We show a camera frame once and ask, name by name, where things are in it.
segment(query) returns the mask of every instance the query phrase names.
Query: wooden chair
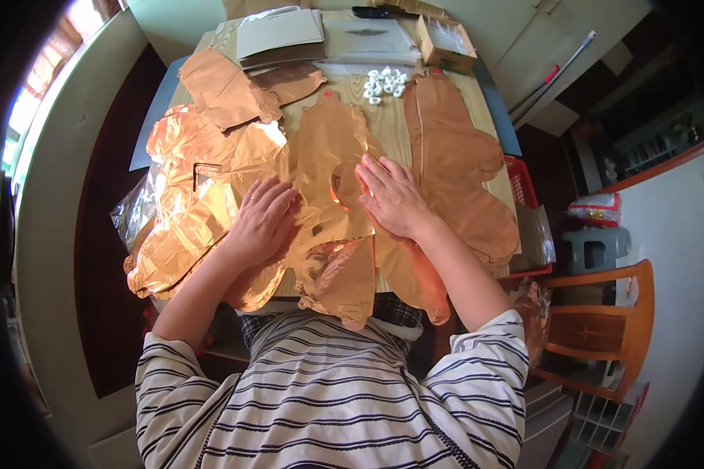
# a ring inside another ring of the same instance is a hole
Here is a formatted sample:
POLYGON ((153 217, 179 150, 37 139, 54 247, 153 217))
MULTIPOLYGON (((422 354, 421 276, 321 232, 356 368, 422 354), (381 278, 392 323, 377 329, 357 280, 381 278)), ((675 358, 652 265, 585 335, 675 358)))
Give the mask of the wooden chair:
POLYGON ((621 360, 625 366, 616 389, 608 389, 559 376, 537 367, 531 374, 595 396, 621 403, 636 382, 649 349, 655 317, 655 283, 652 264, 642 260, 635 266, 583 276, 551 278, 541 286, 578 286, 619 278, 636 277, 639 296, 633 308, 621 306, 551 306, 544 349, 587 360, 621 360))

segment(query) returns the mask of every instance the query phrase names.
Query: window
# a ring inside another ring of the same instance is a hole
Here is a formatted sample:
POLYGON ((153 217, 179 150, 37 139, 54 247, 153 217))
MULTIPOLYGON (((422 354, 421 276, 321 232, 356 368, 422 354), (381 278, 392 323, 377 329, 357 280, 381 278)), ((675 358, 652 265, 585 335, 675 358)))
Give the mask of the window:
POLYGON ((31 126, 39 104, 57 72, 75 50, 94 36, 118 11, 118 0, 75 0, 68 5, 34 61, 34 67, 16 93, 5 135, 3 170, 8 170, 17 159, 23 146, 21 137, 26 135, 31 126))

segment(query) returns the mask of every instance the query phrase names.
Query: plaid fabric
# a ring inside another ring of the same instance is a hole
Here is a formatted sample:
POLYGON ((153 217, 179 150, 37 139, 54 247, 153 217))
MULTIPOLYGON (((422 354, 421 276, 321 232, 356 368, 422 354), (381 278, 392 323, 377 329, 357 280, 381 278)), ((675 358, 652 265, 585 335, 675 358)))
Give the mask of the plaid fabric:
MULTIPOLYGON (((404 303, 399 297, 392 293, 376 294, 373 303, 373 317, 384 320, 387 323, 396 324, 403 327, 417 327, 422 322, 422 309, 413 308, 404 303)), ((243 314, 240 316, 240 329, 242 330, 242 341, 245 347, 251 350, 253 339, 263 327, 270 323, 277 314, 243 314)), ((412 349, 412 341, 391 336, 394 342, 402 349, 406 356, 412 349)))

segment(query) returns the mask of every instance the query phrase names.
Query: table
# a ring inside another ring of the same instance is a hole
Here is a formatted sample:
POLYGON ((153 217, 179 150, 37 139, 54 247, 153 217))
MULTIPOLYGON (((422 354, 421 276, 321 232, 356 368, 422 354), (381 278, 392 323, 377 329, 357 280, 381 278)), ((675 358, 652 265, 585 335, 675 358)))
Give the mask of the table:
MULTIPOLYGON (((353 19, 354 16, 347 11, 321 11, 321 19, 325 23, 329 20, 345 20, 353 19)), ((219 25, 213 32, 208 32, 203 35, 201 41, 196 46, 196 51, 207 47, 214 47, 225 57, 238 63, 236 60, 236 38, 237 27, 241 20, 230 20, 219 25)), ((407 32, 415 38, 414 20, 400 20, 407 32)), ((445 72, 449 76, 451 82, 462 93, 462 98, 465 101, 472 124, 481 131, 497 138, 496 127, 488 110, 487 102, 483 96, 482 90, 478 81, 474 77, 460 75, 458 73, 445 72)), ((367 77, 362 76, 345 76, 335 75, 333 73, 325 73, 328 82, 324 83, 314 94, 282 107, 284 115, 283 127, 287 133, 287 137, 300 126, 300 116, 302 108, 310 107, 317 101, 317 95, 320 90, 330 88, 338 91, 339 97, 343 103, 356 104, 363 110, 368 128, 378 138, 381 145, 386 150, 386 156, 401 164, 411 166, 412 156, 409 143, 409 133, 407 130, 406 121, 404 120, 404 104, 402 100, 386 99, 380 106, 372 106, 368 100, 362 96, 363 84, 367 81, 367 77)), ((188 90, 179 83, 172 99, 169 101, 169 106, 178 104, 192 104, 188 90)), ((508 179, 506 166, 501 168, 497 176, 487 183, 483 183, 483 187, 496 196, 500 201, 505 203, 516 216, 516 206, 514 205, 514 196, 511 193, 511 186, 508 179)), ((521 243, 517 246, 515 254, 521 253, 521 243)), ((494 276, 507 277, 509 275, 508 266, 495 272, 494 276)), ((294 272, 290 269, 282 279, 282 283, 276 291, 276 296, 297 296, 294 289, 294 272)), ((376 291, 390 291, 385 278, 377 273, 376 291)))

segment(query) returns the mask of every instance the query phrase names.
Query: striped shirt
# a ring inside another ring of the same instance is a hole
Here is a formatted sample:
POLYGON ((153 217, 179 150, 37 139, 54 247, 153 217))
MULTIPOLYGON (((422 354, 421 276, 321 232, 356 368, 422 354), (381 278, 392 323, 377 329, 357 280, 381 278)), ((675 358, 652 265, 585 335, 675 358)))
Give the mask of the striped shirt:
POLYGON ((391 335, 336 317, 283 314, 256 336, 251 362, 208 380, 190 347, 145 337, 136 372, 146 467, 506 467, 524 437, 528 370, 509 310, 417 380, 391 335))

